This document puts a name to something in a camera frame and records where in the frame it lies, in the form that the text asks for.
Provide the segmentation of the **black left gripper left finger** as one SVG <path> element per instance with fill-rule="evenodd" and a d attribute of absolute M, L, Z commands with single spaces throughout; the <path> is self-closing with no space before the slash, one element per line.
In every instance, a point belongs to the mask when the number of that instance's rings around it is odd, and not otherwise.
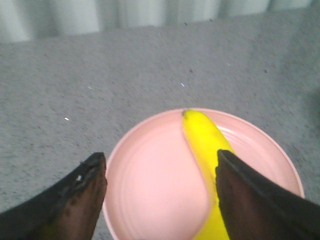
<path fill-rule="evenodd" d="M 90 240 L 107 191 L 106 158 L 95 152 L 54 185 L 0 214 L 2 240 Z"/>

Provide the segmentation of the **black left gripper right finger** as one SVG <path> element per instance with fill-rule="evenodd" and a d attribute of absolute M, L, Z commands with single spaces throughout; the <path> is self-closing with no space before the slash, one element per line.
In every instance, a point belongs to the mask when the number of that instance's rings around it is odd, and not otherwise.
<path fill-rule="evenodd" d="M 229 150 L 217 152 L 219 207 L 232 240 L 318 240 L 320 206 L 269 180 Z"/>

